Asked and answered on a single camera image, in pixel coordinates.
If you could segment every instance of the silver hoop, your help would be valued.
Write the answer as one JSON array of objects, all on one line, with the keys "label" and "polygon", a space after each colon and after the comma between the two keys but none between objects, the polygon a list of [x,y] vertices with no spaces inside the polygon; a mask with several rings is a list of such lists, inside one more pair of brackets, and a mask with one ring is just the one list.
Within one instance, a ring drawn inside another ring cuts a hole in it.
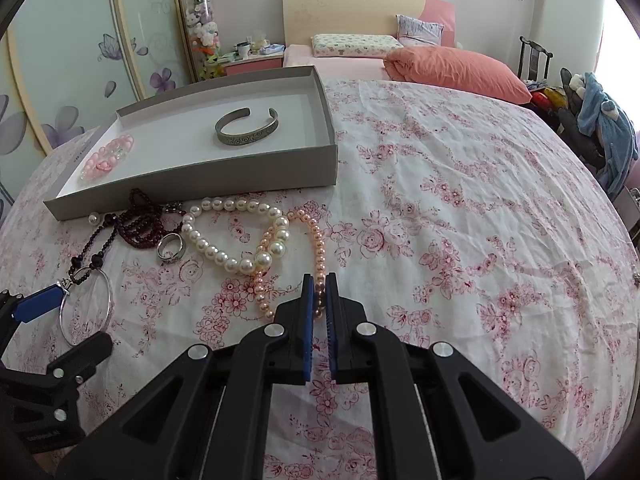
[{"label": "silver hoop", "polygon": [[[97,330],[97,332],[104,332],[105,330],[107,330],[107,327],[109,326],[109,322],[111,320],[111,310],[113,309],[113,291],[111,290],[111,282],[109,280],[109,277],[105,274],[105,272],[102,269],[91,269],[89,267],[82,267],[81,269],[76,270],[76,273],[74,274],[74,278],[78,274],[83,272],[84,270],[88,270],[88,271],[96,270],[104,278],[104,283],[106,283],[106,285],[107,285],[107,301],[108,301],[108,303],[107,303],[107,315],[104,317],[104,321],[102,322],[102,325]],[[68,286],[68,288],[71,288],[71,286],[73,284],[74,284],[73,282],[70,282],[70,285]],[[65,295],[62,298],[62,303],[60,303],[60,310],[58,312],[58,325],[60,326],[60,332],[62,332],[62,337],[65,339],[66,343],[69,346],[78,346],[80,343],[75,343],[74,344],[66,336],[65,329],[63,328],[63,325],[62,325],[62,311],[65,308],[66,298],[68,298],[68,296],[69,296],[69,290],[68,290],[68,288],[64,287],[63,285],[60,285],[60,286],[62,286],[63,290],[65,291]]]},{"label": "silver hoop", "polygon": [[242,146],[244,144],[251,144],[256,140],[260,140],[265,138],[266,136],[272,134],[275,129],[278,127],[278,113],[273,108],[269,108],[269,115],[273,118],[266,126],[262,126],[257,130],[252,132],[247,132],[245,134],[224,134],[222,132],[222,128],[224,128],[231,121],[235,121],[240,117],[248,117],[251,115],[251,110],[249,108],[240,108],[239,110],[234,110],[233,112],[229,112],[226,115],[223,115],[219,118],[216,123],[216,133],[218,134],[218,139],[223,144],[228,144],[229,146]]},{"label": "silver hoop", "polygon": [[[180,240],[180,248],[175,254],[171,256],[164,256],[164,248],[171,240]],[[163,263],[172,264],[177,262],[182,256],[184,256],[184,251],[186,250],[186,246],[184,244],[184,240],[178,233],[169,233],[164,235],[161,240],[158,242],[158,247],[156,252],[158,253],[158,258],[162,260]]]}]

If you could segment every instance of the bed headboard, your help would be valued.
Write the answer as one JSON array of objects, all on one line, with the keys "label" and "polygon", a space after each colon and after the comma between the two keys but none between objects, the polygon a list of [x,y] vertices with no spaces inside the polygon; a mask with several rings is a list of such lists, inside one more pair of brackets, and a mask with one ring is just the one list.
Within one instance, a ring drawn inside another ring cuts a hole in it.
[{"label": "bed headboard", "polygon": [[390,34],[396,14],[443,23],[442,45],[455,46],[454,6],[442,0],[282,0],[285,42],[311,44],[314,34]]}]

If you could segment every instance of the patterned pillow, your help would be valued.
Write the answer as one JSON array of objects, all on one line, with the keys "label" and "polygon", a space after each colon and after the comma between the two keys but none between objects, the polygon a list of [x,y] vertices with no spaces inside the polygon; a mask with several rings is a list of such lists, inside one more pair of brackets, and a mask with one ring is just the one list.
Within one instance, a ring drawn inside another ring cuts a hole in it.
[{"label": "patterned pillow", "polygon": [[404,14],[398,19],[398,41],[404,46],[436,45],[442,40],[442,23],[427,23]]},{"label": "patterned pillow", "polygon": [[393,36],[373,34],[316,34],[312,38],[315,57],[379,57],[402,48]]}]

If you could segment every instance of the pink bedsheet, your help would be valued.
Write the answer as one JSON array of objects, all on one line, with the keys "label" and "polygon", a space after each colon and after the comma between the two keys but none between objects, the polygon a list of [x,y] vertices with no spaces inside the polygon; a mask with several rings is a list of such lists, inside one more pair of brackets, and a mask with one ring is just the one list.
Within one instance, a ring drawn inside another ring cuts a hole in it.
[{"label": "pink bedsheet", "polygon": [[[326,92],[338,184],[251,196],[311,212],[342,295],[407,343],[452,342],[591,473],[634,399],[640,300],[638,258],[598,183],[524,108],[408,83],[332,80]],[[42,203],[85,139],[54,150],[12,207],[0,231],[1,288],[27,295],[50,285],[90,236],[86,219],[57,222]],[[198,229],[240,254],[253,250],[264,224],[206,212]],[[297,297],[311,270],[306,236],[298,226],[291,232],[266,280],[272,304]],[[114,348],[79,389],[88,431],[189,345],[220,348],[264,323],[249,281],[221,272],[192,244],[162,266],[152,250],[116,238],[104,271]],[[78,292],[88,295],[92,283]],[[82,296],[72,300],[67,331],[81,338],[99,316],[78,307]],[[5,364],[42,372],[65,352],[57,316],[22,325]],[[273,389],[264,477],[373,480],[367,386],[331,382],[323,320],[313,345],[312,382]]]},{"label": "pink bedsheet", "polygon": [[367,57],[314,57],[308,45],[289,45],[283,66],[314,65],[322,79],[391,81],[381,59]]}]

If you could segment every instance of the cup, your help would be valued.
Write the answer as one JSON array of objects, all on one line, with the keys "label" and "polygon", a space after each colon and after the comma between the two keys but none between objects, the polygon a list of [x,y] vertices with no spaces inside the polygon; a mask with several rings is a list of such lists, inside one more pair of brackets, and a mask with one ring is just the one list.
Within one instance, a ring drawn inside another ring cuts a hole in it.
[{"label": "cup", "polygon": [[240,59],[247,59],[249,57],[249,50],[251,49],[251,45],[246,41],[242,43],[238,43],[238,57]]}]

